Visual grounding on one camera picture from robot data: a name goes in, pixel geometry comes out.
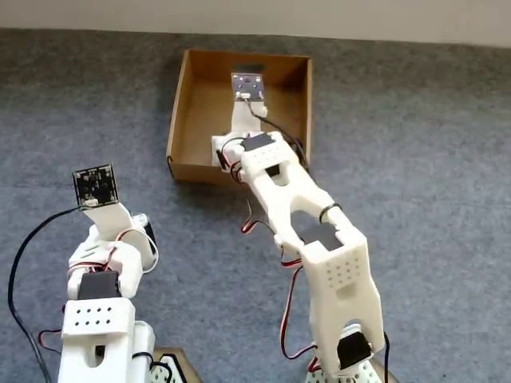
white wall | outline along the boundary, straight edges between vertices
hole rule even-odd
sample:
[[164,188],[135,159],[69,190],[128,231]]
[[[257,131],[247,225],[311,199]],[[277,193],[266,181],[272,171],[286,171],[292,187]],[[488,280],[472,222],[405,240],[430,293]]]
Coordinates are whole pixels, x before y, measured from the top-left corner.
[[0,0],[0,26],[511,46],[511,0]]

white robotic arm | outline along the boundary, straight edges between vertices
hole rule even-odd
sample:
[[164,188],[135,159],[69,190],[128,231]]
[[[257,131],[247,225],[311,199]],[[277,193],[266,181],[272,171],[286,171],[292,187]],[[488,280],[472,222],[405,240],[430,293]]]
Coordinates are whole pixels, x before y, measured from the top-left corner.
[[130,298],[158,260],[152,228],[118,201],[110,165],[74,177],[78,204],[94,225],[69,259],[58,382],[150,382],[152,361],[133,355],[151,356],[155,336],[135,320]]
[[[235,95],[235,112],[240,110],[245,119],[256,120],[250,94]],[[239,130],[243,129],[233,126],[232,132]],[[275,245],[301,260],[311,293],[310,323],[321,368],[334,379],[359,376],[385,345],[366,237],[316,185],[280,132],[242,137],[247,138],[221,152],[225,163],[238,164],[236,180],[250,187],[266,211]],[[298,235],[291,225],[294,211],[305,211],[318,224]]]

wire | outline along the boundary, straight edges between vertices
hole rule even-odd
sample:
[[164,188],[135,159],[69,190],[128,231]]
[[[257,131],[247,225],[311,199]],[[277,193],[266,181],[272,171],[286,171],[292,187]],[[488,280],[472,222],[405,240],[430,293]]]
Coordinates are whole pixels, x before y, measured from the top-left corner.
[[266,117],[263,117],[263,116],[260,116],[259,114],[256,114],[254,112],[254,110],[252,109],[252,104],[250,103],[250,100],[248,100],[247,98],[244,99],[244,101],[247,103],[248,105],[248,108],[250,109],[250,114],[252,114],[255,118],[257,118],[258,120],[260,120],[261,122],[264,122],[265,124],[268,124],[268,125],[271,125],[273,128],[277,129],[279,132],[281,132],[288,140],[292,141],[295,145],[296,145],[296,148],[298,149],[299,151],[299,154],[300,154],[300,157],[302,162],[303,162],[303,167],[305,168],[305,170],[307,171],[307,173],[309,173],[309,175],[311,174],[311,169],[309,168],[309,161],[307,160],[307,156],[305,155],[305,152],[303,151],[303,148],[302,148],[302,145],[300,145],[300,142],[298,142],[298,140],[296,138],[294,138],[291,134],[289,134],[288,132],[286,132],[283,128],[281,128],[280,126],[278,126],[275,122],[267,119]]
[[275,235],[275,230],[273,230],[270,226],[270,224],[268,222],[265,222],[263,221],[262,219],[255,219],[252,221],[252,217],[253,217],[253,211],[252,211],[252,204],[250,203],[250,199],[248,198],[248,195],[245,196],[245,199],[247,200],[247,205],[248,205],[248,217],[247,219],[245,219],[245,221],[243,222],[243,224],[241,225],[241,228],[240,228],[240,231],[243,233],[243,234],[250,234],[252,232],[252,230],[254,229],[254,227],[258,224],[258,223],[261,223],[263,224],[269,231],[271,231],[271,233],[273,235]]
[[330,209],[333,209],[334,207],[338,207],[339,209],[341,209],[341,211],[343,211],[343,207],[341,205],[339,205],[338,203],[334,202],[334,203],[331,203],[330,205],[326,206],[320,213],[319,213],[319,223],[323,223],[323,216],[329,212]]
[[13,266],[10,268],[10,275],[9,275],[9,286],[7,288],[7,302],[9,304],[9,311],[12,314],[14,320],[18,324],[21,331],[25,334],[26,338],[28,339],[30,346],[32,347],[32,350],[34,352],[34,355],[36,357],[36,360],[39,364],[39,368],[41,369],[42,375],[45,378],[46,383],[51,383],[51,375],[48,370],[48,367],[46,366],[45,360],[42,357],[41,350],[38,347],[37,342],[34,339],[34,336],[31,332],[26,328],[25,323],[23,322],[22,318],[20,317],[19,313],[16,310],[16,307],[14,305],[14,281],[16,279],[16,271],[18,269],[18,264],[20,259],[22,258],[23,251],[25,251],[26,246],[29,244],[30,240],[48,223],[53,221],[54,219],[62,216],[67,215],[69,213],[72,213],[73,211],[77,210],[79,207],[74,207],[69,210],[61,211],[60,213],[51,215],[44,221],[42,221],[39,226],[37,226],[35,229],[33,229],[30,234],[23,240],[22,245],[19,247],[18,252],[16,253],[16,256],[14,257]]
[[155,365],[157,365],[159,367],[163,367],[164,369],[166,369],[168,371],[167,383],[170,383],[170,381],[172,379],[172,370],[170,369],[170,367],[168,367],[168,365],[166,363],[163,363],[161,361],[154,361],[153,363],[151,363],[151,369],[153,369],[153,367]]
[[280,323],[280,349],[282,350],[282,354],[289,360],[297,359],[304,355],[307,351],[311,349],[316,349],[317,346],[314,343],[311,343],[309,346],[304,347],[300,351],[289,355],[286,351],[286,332],[287,332],[287,323],[289,321],[289,312],[291,309],[291,300],[293,296],[293,290],[295,289],[296,277],[298,273],[303,269],[303,266],[298,267],[291,276],[291,285],[289,286],[289,293],[287,294],[286,308],[284,310],[282,316],[282,322]]
[[68,278],[70,277],[70,275],[76,271],[77,269],[81,269],[81,268],[89,268],[91,270],[93,270],[94,267],[99,267],[101,268],[102,270],[105,270],[105,266],[107,266],[107,264],[105,263],[100,263],[100,262],[79,262],[79,263],[74,263],[73,265],[71,265],[69,267],[69,269],[67,270],[67,276]]
[[148,353],[147,351],[141,351],[139,353],[134,353],[131,356],[132,359],[135,359],[136,357],[148,357],[149,359],[151,359],[151,364],[149,365],[149,368],[151,367],[151,365],[153,365],[153,362],[154,362],[153,356],[151,355],[151,353]]
[[229,164],[229,161],[227,161],[227,157],[224,155],[224,149],[225,147],[227,146],[227,144],[231,143],[232,141],[234,140],[245,140],[245,137],[233,137],[227,141],[224,142],[224,144],[222,145],[222,148],[220,150],[220,154],[222,155],[222,157],[224,158],[225,160],[225,163],[227,164],[227,166],[231,167],[231,165]]
[[311,361],[309,362],[309,365],[307,366],[307,370],[309,373],[315,373],[316,371],[321,370],[321,366],[319,365],[318,357],[314,356]]
[[[151,267],[147,270],[144,270],[144,274],[148,274],[150,273],[151,271],[154,270],[154,268],[156,267],[156,265],[158,264],[158,261],[160,260],[160,252],[158,251],[158,247],[156,246],[156,244],[154,243],[153,239],[143,230],[139,229],[138,227],[130,227],[128,229],[125,229],[123,231],[121,231],[119,234],[117,234],[117,237],[115,238],[116,241],[120,241],[122,239],[122,237],[124,237],[126,234],[128,234],[130,231],[138,231],[139,233],[141,233],[142,235],[145,236],[145,238],[147,238],[147,240],[149,241],[149,243],[151,243],[151,246],[153,247],[154,249],[154,262],[153,264],[151,265]],[[109,260],[107,261],[106,265],[108,265],[110,263],[110,260],[112,258],[112,254],[113,252],[116,250],[116,248],[114,247],[111,251],[110,251],[110,254],[109,254]]]
[[383,332],[383,337],[385,338],[385,359],[383,362],[383,373],[384,373],[384,383],[389,383],[389,352],[390,352],[390,341],[389,337],[387,337],[386,332]]
[[39,334],[38,334],[38,343],[39,345],[43,348],[43,349],[47,349],[49,351],[53,351],[54,353],[57,353],[59,355],[62,355],[62,353],[57,350],[57,349],[54,349],[53,347],[49,347],[47,345],[45,345],[45,342],[44,342],[44,338],[43,338],[43,335],[46,334],[46,333],[52,333],[52,334],[55,334],[55,333],[60,333],[61,332],[61,329],[56,329],[56,330],[43,330],[41,331]]
[[134,353],[131,356],[132,359],[135,359],[136,357],[148,357],[151,360],[151,364],[149,365],[149,370],[152,370],[155,366],[163,367],[164,369],[166,369],[168,372],[167,383],[170,383],[170,381],[172,380],[172,370],[170,369],[170,367],[168,367],[168,365],[166,363],[163,363],[161,361],[154,361],[152,354],[148,353],[147,351],[141,351],[139,353]]
[[285,269],[291,269],[291,268],[293,268],[295,266],[301,265],[302,264],[302,259],[295,258],[295,259],[292,259],[291,261],[284,261],[284,248],[282,247],[281,251],[280,251],[280,264]]

floor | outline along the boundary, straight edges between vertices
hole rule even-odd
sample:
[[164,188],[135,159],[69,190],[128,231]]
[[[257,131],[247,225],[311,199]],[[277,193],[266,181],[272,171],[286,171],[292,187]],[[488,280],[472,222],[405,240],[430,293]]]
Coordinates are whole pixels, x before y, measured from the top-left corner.
[[[315,178],[367,236],[402,382],[511,381],[511,50],[257,36],[0,30],[0,294],[27,233],[75,205],[72,170],[113,162],[121,199],[152,221],[158,268],[134,299],[160,345],[206,382],[301,382],[278,332],[289,273],[241,195],[175,183],[165,162],[187,48],[301,53],[314,62]],[[58,328],[76,213],[22,260],[16,303]],[[299,280],[288,347],[311,340]],[[0,381],[40,381],[0,310]],[[48,339],[58,345],[58,339]],[[46,354],[57,376],[58,355]]]

cardboard box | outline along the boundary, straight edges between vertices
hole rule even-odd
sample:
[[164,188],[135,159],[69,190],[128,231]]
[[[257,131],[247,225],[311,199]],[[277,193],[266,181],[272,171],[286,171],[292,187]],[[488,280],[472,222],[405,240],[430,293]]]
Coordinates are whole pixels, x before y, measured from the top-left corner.
[[[176,180],[231,184],[211,165],[211,137],[231,130],[231,73],[259,65],[267,118],[301,140],[311,156],[312,63],[309,57],[188,50],[183,57],[168,134],[167,162]],[[261,124],[264,131],[274,130]]]

